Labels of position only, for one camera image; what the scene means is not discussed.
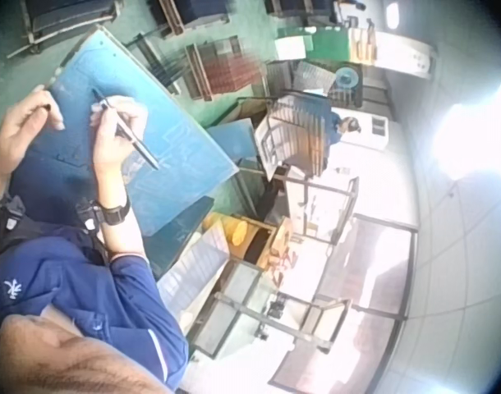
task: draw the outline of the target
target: hand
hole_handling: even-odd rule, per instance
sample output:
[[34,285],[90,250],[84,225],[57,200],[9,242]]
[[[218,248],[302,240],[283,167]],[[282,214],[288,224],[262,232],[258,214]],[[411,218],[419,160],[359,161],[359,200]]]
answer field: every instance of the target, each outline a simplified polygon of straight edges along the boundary
[[96,103],[92,105],[90,117],[90,125],[98,127],[94,146],[94,169],[98,177],[120,172],[122,162],[134,149],[131,142],[116,135],[117,117],[121,116],[140,140],[143,139],[148,119],[146,108],[133,98],[112,96],[107,100],[113,108],[103,111]]
[[46,121],[58,130],[64,129],[59,106],[44,90],[44,85],[37,86],[24,100],[7,110],[0,128],[0,185],[21,163]]

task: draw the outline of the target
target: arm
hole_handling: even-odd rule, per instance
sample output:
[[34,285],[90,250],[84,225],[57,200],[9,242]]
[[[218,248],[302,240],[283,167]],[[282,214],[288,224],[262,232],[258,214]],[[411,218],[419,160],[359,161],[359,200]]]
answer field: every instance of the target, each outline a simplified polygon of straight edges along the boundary
[[6,112],[0,127],[0,200],[11,174],[46,121],[57,130],[64,129],[59,106],[43,85]]
[[[117,113],[121,113],[132,131],[142,138],[147,112],[132,98],[113,96],[108,98],[108,101],[114,109],[103,112],[99,105],[94,105],[90,124],[99,126],[94,147],[94,170],[98,184],[99,203],[105,208],[116,208],[126,204],[126,189],[121,166],[133,151],[130,142],[116,135]],[[104,244],[111,252],[113,259],[120,255],[133,254],[147,260],[141,231],[132,209],[124,222],[116,226],[103,223],[101,230]]]

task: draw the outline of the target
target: blue uniform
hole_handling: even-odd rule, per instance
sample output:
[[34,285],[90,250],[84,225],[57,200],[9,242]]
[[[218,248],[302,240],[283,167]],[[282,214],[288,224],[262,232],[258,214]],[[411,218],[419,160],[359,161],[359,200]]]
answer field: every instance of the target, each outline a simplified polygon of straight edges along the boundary
[[0,255],[0,327],[9,314],[38,316],[50,304],[86,337],[107,342],[172,390],[178,387],[188,345],[141,257],[96,265],[65,236],[36,238]]
[[342,121],[340,116],[336,112],[331,112],[331,124],[325,128],[325,158],[329,157],[331,145],[337,144],[342,138],[342,134],[338,132],[340,121]]

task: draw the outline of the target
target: black wristwatch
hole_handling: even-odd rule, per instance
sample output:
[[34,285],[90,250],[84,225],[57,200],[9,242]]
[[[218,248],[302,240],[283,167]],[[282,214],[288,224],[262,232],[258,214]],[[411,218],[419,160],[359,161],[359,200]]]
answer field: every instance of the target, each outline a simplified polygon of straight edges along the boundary
[[130,212],[130,199],[126,195],[126,204],[124,207],[116,208],[105,208],[103,205],[97,203],[101,213],[103,214],[103,221],[110,226],[115,226],[119,223],[123,223],[127,214]]

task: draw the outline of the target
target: pen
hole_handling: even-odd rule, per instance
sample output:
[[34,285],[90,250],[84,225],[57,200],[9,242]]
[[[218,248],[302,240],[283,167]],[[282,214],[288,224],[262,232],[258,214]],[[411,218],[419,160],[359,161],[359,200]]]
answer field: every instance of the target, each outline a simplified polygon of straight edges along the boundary
[[[106,99],[106,97],[104,97],[104,95],[101,94],[97,89],[92,89],[92,93],[94,94],[97,102],[101,103],[101,107],[103,109],[113,108]],[[143,144],[143,141],[137,138],[137,136],[130,129],[130,127],[119,116],[117,117],[117,132],[122,137],[129,140],[132,143],[132,145],[134,145],[134,148],[136,148],[136,150],[143,157],[143,159],[148,164],[150,164],[150,166],[152,166],[154,170],[159,170],[159,164],[154,155],[148,150],[146,145]]]

